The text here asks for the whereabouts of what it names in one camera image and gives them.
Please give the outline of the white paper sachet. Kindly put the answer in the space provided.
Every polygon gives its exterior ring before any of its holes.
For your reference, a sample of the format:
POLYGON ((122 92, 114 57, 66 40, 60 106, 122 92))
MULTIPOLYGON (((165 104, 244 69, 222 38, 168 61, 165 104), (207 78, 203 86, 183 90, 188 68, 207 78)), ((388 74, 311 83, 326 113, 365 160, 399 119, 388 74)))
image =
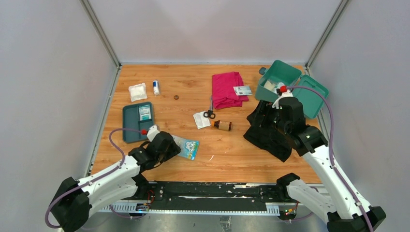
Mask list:
POLYGON ((208 117, 204 116, 204 113, 205 111, 202 111, 202 112, 195 113, 193 115, 197 129, 202 129, 202 128, 210 126, 210 120, 208 117))

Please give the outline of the blue cartoon packet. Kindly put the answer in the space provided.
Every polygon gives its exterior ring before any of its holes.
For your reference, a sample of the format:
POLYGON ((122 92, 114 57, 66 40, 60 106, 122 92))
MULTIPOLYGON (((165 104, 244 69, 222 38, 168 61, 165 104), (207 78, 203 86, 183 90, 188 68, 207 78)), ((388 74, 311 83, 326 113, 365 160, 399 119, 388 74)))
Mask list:
POLYGON ((181 150, 178 153, 178 156, 189 159, 189 160, 195 160, 200 142, 184 139, 184 138, 181 138, 175 135, 172 135, 172 137, 175 143, 179 146, 181 150))

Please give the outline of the teal divided tray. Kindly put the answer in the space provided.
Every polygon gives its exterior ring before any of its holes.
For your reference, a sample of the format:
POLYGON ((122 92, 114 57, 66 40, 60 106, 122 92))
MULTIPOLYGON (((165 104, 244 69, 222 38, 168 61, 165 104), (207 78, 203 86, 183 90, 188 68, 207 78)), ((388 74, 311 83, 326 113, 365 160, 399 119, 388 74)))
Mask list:
MULTIPOLYGON (((142 130, 148 130, 154 124, 155 124, 154 110, 153 110, 153 105, 151 102, 143 102, 143 103, 132 104, 132 105, 127 105, 123 107, 122 109, 122 127, 123 128, 142 131, 142 130), (146 104, 151 105, 152 119, 140 121, 138 107, 141 105, 146 105, 146 104)), ((130 143, 145 141, 147 140, 147 136, 142 135, 139 132, 124 130, 122 139, 125 143, 130 144, 130 143)))

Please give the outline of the small white blue tube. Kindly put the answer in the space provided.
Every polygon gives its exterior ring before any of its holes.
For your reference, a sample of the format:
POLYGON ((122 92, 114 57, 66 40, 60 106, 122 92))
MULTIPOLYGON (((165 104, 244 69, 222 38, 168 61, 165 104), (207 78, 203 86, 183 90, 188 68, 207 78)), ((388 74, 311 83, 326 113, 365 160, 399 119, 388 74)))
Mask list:
POLYGON ((161 92, 160 92, 160 88, 159 88, 159 82, 157 80, 154 80, 152 84, 153 84, 153 93, 154 93, 154 95, 155 96, 160 95, 161 92))

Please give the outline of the brown orange-cap bottle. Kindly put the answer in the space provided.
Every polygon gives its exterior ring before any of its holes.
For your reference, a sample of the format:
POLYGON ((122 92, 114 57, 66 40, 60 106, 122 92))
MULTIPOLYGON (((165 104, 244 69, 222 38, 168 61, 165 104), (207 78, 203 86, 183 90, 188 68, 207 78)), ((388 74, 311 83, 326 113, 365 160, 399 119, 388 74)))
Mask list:
POLYGON ((218 130, 222 131, 231 131, 232 130, 232 122, 229 121, 211 121, 211 126, 217 128, 218 130))

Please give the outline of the white teal dressing packet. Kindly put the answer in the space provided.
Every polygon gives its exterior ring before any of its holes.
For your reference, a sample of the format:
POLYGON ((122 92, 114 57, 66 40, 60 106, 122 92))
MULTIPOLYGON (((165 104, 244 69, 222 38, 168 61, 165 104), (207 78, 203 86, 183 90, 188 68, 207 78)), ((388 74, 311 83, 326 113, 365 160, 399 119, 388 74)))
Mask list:
POLYGON ((151 120, 152 119, 151 105, 146 104, 146 105, 139 106, 138 107, 138 112, 139 112, 139 120, 140 121, 151 120))

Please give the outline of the white gauze pack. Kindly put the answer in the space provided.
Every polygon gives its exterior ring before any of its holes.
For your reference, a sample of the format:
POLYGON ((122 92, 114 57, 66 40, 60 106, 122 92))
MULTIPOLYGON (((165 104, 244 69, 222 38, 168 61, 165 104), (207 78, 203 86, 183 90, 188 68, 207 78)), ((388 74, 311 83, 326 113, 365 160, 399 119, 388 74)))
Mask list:
POLYGON ((131 102, 147 99, 146 84, 141 83, 128 88, 131 102))

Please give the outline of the black handled scissors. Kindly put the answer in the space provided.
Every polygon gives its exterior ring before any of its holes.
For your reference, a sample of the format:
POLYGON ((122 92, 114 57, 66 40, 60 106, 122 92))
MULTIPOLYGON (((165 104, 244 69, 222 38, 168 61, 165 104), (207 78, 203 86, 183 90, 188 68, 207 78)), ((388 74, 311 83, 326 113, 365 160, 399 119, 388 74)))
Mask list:
POLYGON ((215 119, 216 115, 215 115, 215 113, 213 112, 213 100, 212 100, 212 96, 210 96, 209 100, 210 100, 209 109, 203 113, 203 116, 204 116, 205 118, 215 119))

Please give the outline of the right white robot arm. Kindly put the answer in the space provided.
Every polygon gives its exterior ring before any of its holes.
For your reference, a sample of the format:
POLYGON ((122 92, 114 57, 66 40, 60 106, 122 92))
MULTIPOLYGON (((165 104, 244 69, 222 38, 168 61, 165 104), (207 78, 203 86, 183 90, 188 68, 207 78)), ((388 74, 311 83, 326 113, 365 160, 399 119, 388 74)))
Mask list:
POLYGON ((247 119, 247 141, 280 161, 286 161, 296 151, 313 168, 329 194, 329 198, 324 197, 290 173, 277 180, 279 200, 302 203, 323 220, 330 232, 373 232, 386 219, 385 211, 372 206, 347 178, 323 133, 306 123, 303 105, 297 98, 259 101, 247 119))

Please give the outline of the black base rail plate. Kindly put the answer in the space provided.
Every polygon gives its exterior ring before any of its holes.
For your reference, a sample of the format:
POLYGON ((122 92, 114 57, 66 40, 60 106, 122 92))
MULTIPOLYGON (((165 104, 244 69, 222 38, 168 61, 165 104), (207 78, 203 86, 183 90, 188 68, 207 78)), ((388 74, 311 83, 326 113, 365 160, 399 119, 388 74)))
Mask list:
POLYGON ((149 182, 147 191, 126 197, 131 212, 199 215, 286 215, 300 203, 282 198, 274 183, 149 182))

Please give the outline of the cotton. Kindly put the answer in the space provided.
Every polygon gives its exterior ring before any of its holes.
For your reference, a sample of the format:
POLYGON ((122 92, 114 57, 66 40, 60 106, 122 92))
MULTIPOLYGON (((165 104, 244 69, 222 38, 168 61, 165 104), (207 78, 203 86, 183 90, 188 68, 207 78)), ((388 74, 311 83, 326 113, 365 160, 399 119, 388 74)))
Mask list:
POLYGON ((270 80, 267 80, 265 82, 265 84, 263 85, 263 87, 275 94, 277 94, 277 89, 280 89, 280 84, 281 83, 276 83, 276 82, 272 82, 270 80))

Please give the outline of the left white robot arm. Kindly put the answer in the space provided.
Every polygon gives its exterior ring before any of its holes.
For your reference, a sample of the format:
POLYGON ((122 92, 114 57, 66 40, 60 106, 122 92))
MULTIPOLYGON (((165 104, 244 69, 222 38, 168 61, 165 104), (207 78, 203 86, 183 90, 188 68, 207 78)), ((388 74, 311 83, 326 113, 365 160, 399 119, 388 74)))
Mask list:
POLYGON ((87 177, 62 181, 45 213, 45 223, 53 229, 75 232, 101 209, 125 198, 144 199, 149 183, 143 172, 159 167, 181 152, 174 137, 151 128, 148 141, 110 167, 87 177))

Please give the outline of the pink folded cloth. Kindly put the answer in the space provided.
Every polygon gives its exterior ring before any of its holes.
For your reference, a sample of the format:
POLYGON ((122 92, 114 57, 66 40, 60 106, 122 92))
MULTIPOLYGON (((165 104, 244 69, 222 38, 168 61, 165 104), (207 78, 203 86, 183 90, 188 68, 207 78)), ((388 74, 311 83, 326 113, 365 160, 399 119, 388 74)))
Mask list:
POLYGON ((243 102, 248 102, 248 96, 238 96, 234 90, 234 87, 243 86, 243 84, 239 72, 212 75, 212 102, 214 109, 242 107, 243 102))

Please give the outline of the black cloth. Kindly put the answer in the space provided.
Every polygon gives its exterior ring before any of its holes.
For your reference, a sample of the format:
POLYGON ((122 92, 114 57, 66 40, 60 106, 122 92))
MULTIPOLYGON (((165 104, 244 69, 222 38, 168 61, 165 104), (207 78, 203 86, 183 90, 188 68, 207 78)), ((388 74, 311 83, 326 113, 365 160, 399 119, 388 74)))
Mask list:
POLYGON ((250 126, 243 137, 256 147, 268 151, 282 162, 285 162, 292 153, 292 149, 284 136, 273 127, 250 126))

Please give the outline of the white card label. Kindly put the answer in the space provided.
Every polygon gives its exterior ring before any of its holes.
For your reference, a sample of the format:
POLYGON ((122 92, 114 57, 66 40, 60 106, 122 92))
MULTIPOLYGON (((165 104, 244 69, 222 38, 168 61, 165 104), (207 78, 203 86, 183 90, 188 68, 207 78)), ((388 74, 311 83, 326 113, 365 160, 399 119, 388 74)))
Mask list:
POLYGON ((237 86, 233 87, 234 92, 237 96, 250 96, 252 95, 252 91, 250 86, 237 86))

